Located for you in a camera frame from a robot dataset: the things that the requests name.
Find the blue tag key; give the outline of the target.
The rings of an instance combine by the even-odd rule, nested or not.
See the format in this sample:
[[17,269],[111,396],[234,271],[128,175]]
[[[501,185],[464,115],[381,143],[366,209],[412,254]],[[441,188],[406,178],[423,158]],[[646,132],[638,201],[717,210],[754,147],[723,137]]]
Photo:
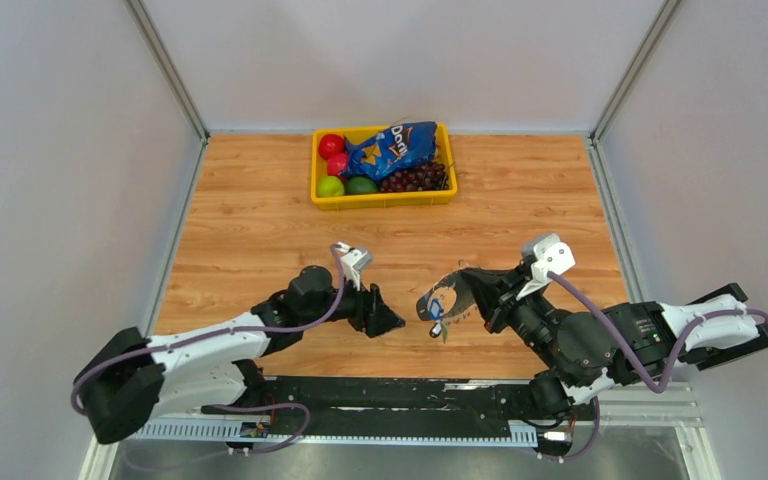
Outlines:
[[432,319],[439,319],[442,317],[445,310],[440,300],[437,298],[433,298],[427,306],[427,312],[429,313]]

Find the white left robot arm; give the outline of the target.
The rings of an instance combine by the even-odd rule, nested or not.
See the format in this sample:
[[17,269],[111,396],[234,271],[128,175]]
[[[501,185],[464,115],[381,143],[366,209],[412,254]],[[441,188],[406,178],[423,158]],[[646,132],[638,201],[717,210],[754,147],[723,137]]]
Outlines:
[[266,399],[256,360],[341,320],[369,338],[405,325],[377,285],[335,283],[326,268],[309,266],[266,301],[212,327],[166,336],[118,331],[77,374],[70,402],[101,444],[124,440],[154,418],[205,406],[252,414]]

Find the black tag key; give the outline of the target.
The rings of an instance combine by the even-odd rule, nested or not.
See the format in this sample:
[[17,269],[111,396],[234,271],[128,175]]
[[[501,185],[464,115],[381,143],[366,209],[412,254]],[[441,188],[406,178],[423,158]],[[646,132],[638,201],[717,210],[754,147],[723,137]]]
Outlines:
[[431,338],[438,338],[443,334],[444,326],[441,322],[435,322],[429,330],[429,336]]

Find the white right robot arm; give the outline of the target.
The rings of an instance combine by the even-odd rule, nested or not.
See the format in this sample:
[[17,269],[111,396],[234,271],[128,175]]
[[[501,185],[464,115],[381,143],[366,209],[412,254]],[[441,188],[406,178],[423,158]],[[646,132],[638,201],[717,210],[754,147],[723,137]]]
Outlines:
[[544,288],[517,295],[528,277],[511,270],[466,268],[455,275],[457,301],[476,306],[490,333],[511,329],[546,365],[526,387],[544,417],[587,404],[616,386],[666,389],[677,364],[706,370],[768,348],[768,314],[746,305],[736,283],[692,304],[654,301],[598,309],[566,280],[581,312],[554,306]]

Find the silver metal key holder plate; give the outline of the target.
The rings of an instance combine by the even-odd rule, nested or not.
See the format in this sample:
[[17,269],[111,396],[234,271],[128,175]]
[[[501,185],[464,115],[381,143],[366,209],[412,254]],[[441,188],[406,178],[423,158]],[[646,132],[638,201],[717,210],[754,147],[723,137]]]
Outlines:
[[[416,313],[420,320],[449,324],[459,322],[476,309],[471,293],[459,279],[458,272],[462,269],[444,275],[419,297],[416,302]],[[427,306],[433,298],[439,299],[445,310],[439,319],[432,319],[427,312]]]

